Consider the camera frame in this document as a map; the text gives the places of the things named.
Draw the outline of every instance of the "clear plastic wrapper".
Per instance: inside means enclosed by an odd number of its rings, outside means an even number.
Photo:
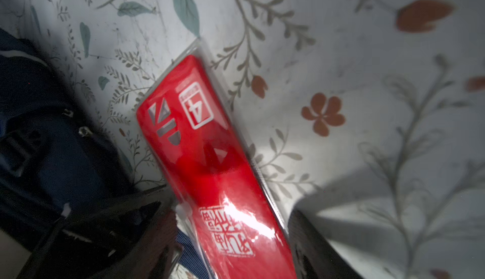
[[[284,223],[229,119],[223,86],[194,42],[137,110],[178,200],[178,214],[213,278],[296,278]]]

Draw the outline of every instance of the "plastic buckle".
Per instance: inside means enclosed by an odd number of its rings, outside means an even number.
[[[32,165],[45,143],[39,130],[15,130],[0,138],[0,167],[15,177]]]

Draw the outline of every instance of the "teal leaf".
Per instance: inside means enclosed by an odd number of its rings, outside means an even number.
[[[123,167],[128,171],[129,174],[133,173],[133,167],[131,166],[130,160],[126,157],[122,150],[120,152],[120,160]]]
[[[84,58],[88,58],[89,55],[89,40],[91,40],[91,31],[89,27],[84,23],[79,25],[79,30],[81,32],[82,45],[84,46]]]
[[[199,12],[196,3],[193,0],[174,0],[174,8],[183,25],[199,37]]]
[[[37,29],[39,30],[39,33],[40,33],[39,18],[37,17],[37,12],[35,11],[35,8],[33,6],[31,6],[31,12],[32,12],[33,21],[35,21],[35,25],[37,26]]]
[[[110,82],[110,80],[107,77],[100,76],[98,78],[98,84],[100,85],[101,90],[104,90],[104,87],[106,87],[106,83]]]
[[[126,1],[120,5],[118,8],[118,16],[130,16],[135,17],[143,13],[153,13],[151,9],[147,9],[143,5],[136,1]]]

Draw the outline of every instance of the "floral tablecloth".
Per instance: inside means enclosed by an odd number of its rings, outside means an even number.
[[[482,277],[485,0],[0,2],[138,188],[162,175],[134,110],[200,36],[286,218],[365,278]]]

